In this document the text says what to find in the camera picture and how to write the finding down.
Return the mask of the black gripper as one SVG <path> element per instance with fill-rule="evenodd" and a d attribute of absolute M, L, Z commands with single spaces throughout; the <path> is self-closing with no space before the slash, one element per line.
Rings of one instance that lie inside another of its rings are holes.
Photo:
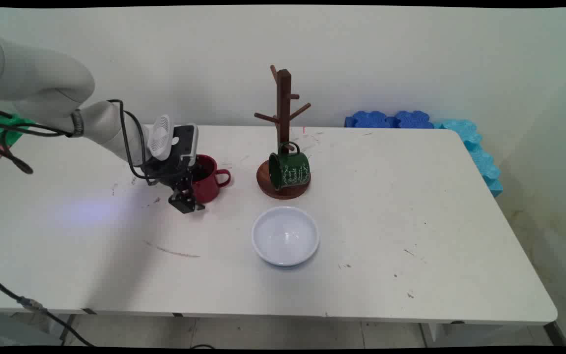
<path fill-rule="evenodd" d="M 182 214 L 204 210 L 193 187 L 193 175 L 198 169 L 197 157 L 169 157 L 160 161 L 151 157 L 140 166 L 146 183 L 150 186 L 163 184 L 172 190 L 168 203 Z"/>

